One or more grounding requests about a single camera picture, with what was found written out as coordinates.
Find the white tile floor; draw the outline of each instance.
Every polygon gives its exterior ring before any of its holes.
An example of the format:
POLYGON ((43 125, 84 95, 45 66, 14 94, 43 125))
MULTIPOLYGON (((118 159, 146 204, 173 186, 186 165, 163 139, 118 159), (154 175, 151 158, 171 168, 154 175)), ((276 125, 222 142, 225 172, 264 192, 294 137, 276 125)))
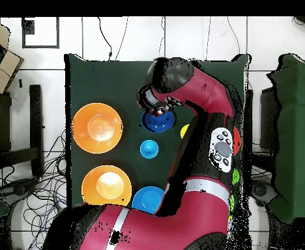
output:
MULTIPOLYGON (((21 19, 0 18, 0 20, 11 32, 9 49, 25 59, 21 70, 9 88, 13 98, 11 108, 12 148, 29 146, 28 89, 30 84, 40 84, 42 87, 46 155, 56 137, 61 135, 65 129, 65 73, 63 71, 65 64, 63 55, 75 53, 84 59, 103 61, 108 59, 109 46, 100 33, 98 18, 59 18, 59 49, 22 49, 21 19), (22 80, 22 88, 19 88, 19 79, 22 80)), ((37 33, 37 30, 45 28, 45 26, 55 28, 54 18, 50 19, 49 24, 43 24, 44 20, 35 18, 35 36, 40 36, 41 32, 37 33)), ((111 59, 114 59, 123 39, 127 17, 101 18, 101 20, 103 33, 112 45, 111 59)), ((148 61, 159 55, 164 55, 164 41, 161 42, 164 35, 162 26, 164 26, 162 17, 129 17, 126 36, 117 60, 148 61)), ((36 37, 32 40, 43 41, 42 37, 36 37)), ((253 135, 254 143, 259 143, 259 97, 263 89, 271 86, 266 74, 276 69, 278 57, 281 54, 296 53, 305 59, 305 24, 297 25, 292 16, 241 16, 230 17, 229 21, 226 16, 166 18, 167 57, 230 61, 238 53, 249 53, 252 56, 249 80, 254 89, 253 135), (231 28, 237 36, 239 45, 231 28)), ((61 143, 57 143, 54 150, 62 151, 61 143)), ((254 145, 254 150, 260 150, 259 146, 254 145)), ((59 152, 51 153, 48 159, 59 154, 59 152)), ((16 172, 9 179, 21 178, 24 172, 27 177, 31 174, 28 162, 15 166, 15 168, 16 172)), ((10 168, 5 169, 4 175, 10 171, 10 168)), ((61 193, 65 195, 65 185, 62 188, 61 193)), ((29 204, 38 208, 44 203, 33 197, 29 198, 29 204)), ((31 242, 34 241, 35 246, 32 250, 39 250, 37 247, 42 245, 44 238, 39 235, 36 241, 34 240, 37 228, 33 227, 31 232, 31 226, 23 218, 26 209, 26 200, 17 204, 14 209, 12 217, 13 243, 15 247, 27 250, 31 242)), ((253 199, 250 199, 250 210, 252 213, 250 217, 252 250, 267 250, 269 223, 266 211, 264 208, 257 207, 253 199)), ((38 212, 45 212, 45 207, 38 212)), ((25 212, 25 217, 30 223, 34 216, 35 214, 31 211, 25 212)))

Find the robot button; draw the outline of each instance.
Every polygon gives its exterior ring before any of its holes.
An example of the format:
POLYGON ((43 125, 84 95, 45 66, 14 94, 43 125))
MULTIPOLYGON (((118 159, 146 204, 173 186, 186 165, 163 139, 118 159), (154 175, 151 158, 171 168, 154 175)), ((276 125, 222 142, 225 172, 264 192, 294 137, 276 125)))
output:
POLYGON ((219 156, 218 154, 215 154, 214 158, 216 161, 221 161, 221 156, 219 156))
POLYGON ((223 157, 229 157, 231 154, 231 148, 226 142, 218 142, 215 145, 215 151, 223 157))

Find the dark green panel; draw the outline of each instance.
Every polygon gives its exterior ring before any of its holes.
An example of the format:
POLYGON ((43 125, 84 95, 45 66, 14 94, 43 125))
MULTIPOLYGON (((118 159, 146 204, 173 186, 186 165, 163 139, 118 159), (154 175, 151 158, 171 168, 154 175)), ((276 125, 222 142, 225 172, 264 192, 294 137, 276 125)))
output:
MULTIPOLYGON (((244 100, 244 66, 248 56, 235 62, 201 62, 212 76, 234 86, 244 100)), ((82 202, 81 183, 85 175, 100 165, 121 168, 132 183, 132 196, 145 186, 166 187, 166 178, 181 143, 180 132, 189 124, 193 113, 186 107, 177 107, 177 123, 166 133, 150 133, 140 125, 142 110, 135 103, 138 88, 144 85, 152 61, 93 62, 70 55, 71 117, 84 105, 102 102, 112 106, 123 121, 123 136, 119 144, 105 154, 83 151, 72 139, 72 204, 82 202), (140 144, 152 139, 158 143, 157 157, 147 160, 139 153, 140 144)))
POLYGON ((305 217, 305 63, 284 55, 282 69, 273 73, 278 99, 279 153, 276 189, 281 193, 270 209, 284 223, 305 217))

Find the small blue bowl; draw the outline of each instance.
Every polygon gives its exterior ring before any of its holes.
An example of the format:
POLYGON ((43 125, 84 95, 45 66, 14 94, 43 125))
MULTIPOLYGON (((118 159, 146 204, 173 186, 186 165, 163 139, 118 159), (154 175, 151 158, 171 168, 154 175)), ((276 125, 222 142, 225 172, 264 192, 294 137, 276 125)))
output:
POLYGON ((166 111, 158 117, 155 117, 148 112, 143 112, 141 116, 141 125, 150 132, 166 132, 173 127, 174 122, 175 116, 171 111, 166 111))
POLYGON ((154 214, 160 206, 163 195, 164 191, 159 187, 144 187, 134 195, 132 208, 154 214))
POLYGON ((158 153, 158 145, 153 140, 145 140, 141 144, 139 151, 144 158, 151 159, 156 157, 158 153))

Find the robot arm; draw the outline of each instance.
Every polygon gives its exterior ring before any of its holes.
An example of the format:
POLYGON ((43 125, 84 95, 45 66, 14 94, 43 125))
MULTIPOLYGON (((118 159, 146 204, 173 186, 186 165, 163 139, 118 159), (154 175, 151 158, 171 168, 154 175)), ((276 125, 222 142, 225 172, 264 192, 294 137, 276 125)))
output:
POLYGON ((174 215, 189 178, 210 179, 231 190, 234 108, 227 89, 184 59, 157 60, 138 92, 140 107, 156 114, 185 105, 191 121, 167 180, 157 216, 174 215))

